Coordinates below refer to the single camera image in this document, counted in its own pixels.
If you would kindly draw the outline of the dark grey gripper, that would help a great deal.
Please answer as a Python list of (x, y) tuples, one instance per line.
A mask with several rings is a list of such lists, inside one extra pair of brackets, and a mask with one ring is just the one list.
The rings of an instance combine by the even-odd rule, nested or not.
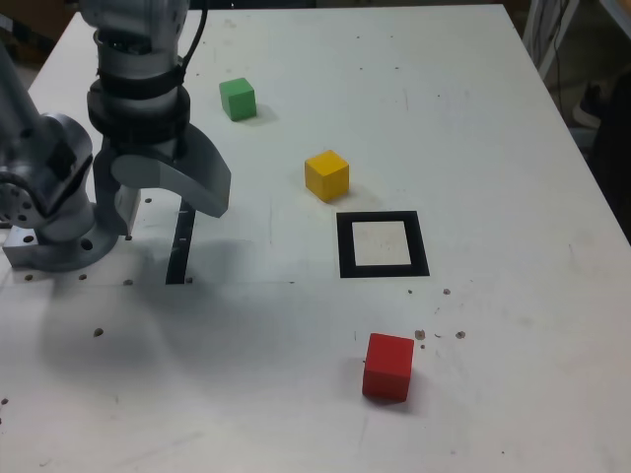
[(103, 138), (93, 176), (97, 215), (118, 236), (132, 233), (139, 189), (166, 189), (214, 218), (229, 207), (231, 171), (212, 141), (191, 124), (178, 139), (159, 143)]

